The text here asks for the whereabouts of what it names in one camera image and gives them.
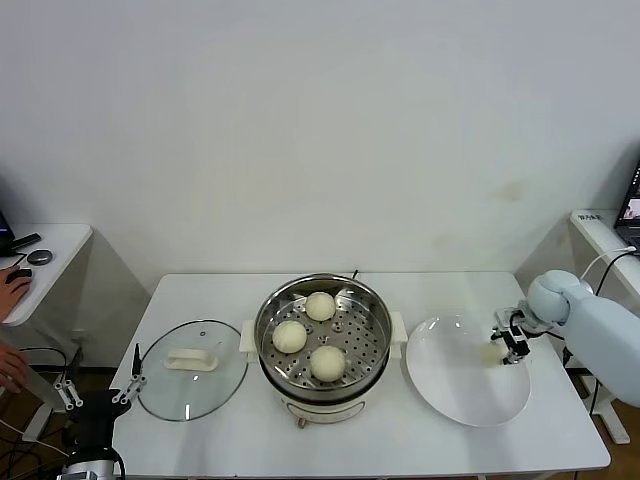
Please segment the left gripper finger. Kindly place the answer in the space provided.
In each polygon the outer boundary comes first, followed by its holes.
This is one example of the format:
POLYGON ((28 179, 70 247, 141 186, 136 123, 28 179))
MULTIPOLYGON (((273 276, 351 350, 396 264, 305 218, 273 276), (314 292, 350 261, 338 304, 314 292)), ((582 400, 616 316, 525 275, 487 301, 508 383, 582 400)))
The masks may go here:
POLYGON ((62 376, 54 384, 54 389, 66 409, 79 409, 84 404, 84 401, 80 397, 74 383, 74 379, 79 373, 83 358, 83 350, 77 349, 70 363, 65 367, 62 376))
POLYGON ((140 355, 139 345, 135 345, 131 376, 128 384, 120 389, 112 398, 113 404, 131 403, 142 391, 147 383, 146 377, 142 374, 142 357, 140 355))

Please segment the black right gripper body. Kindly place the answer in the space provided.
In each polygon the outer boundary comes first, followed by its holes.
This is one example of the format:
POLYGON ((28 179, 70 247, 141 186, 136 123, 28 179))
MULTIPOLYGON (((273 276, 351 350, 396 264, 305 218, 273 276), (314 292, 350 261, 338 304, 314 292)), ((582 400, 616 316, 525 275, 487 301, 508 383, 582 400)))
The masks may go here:
POLYGON ((520 317, 510 317, 504 330, 504 342, 508 348, 528 347, 527 337, 519 325, 520 317))

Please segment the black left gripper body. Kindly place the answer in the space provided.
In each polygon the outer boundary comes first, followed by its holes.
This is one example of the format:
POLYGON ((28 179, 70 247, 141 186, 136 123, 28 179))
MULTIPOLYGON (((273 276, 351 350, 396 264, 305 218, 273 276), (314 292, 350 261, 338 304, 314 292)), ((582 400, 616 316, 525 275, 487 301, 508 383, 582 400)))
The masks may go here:
POLYGON ((69 414, 76 427, 76 445, 80 450, 103 449, 112 446, 117 418, 131 408, 131 401, 116 389, 87 392, 81 395, 83 404, 69 414))

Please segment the person left hand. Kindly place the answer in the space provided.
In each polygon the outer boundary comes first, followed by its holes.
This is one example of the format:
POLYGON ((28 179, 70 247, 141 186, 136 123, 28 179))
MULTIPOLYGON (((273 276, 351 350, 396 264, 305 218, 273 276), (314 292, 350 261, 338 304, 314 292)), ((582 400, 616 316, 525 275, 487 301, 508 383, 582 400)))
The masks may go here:
POLYGON ((26 357, 18 350, 2 344, 0 348, 1 386, 19 393, 26 385, 26 357))

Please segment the person right hand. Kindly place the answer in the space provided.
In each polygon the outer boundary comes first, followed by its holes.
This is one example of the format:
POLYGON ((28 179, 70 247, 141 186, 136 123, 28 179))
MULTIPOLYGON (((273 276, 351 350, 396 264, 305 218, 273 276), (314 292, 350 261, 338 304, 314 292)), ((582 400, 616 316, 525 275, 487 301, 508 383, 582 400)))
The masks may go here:
POLYGON ((18 274, 18 266, 1 270, 0 320, 4 322, 30 290, 32 278, 18 274))

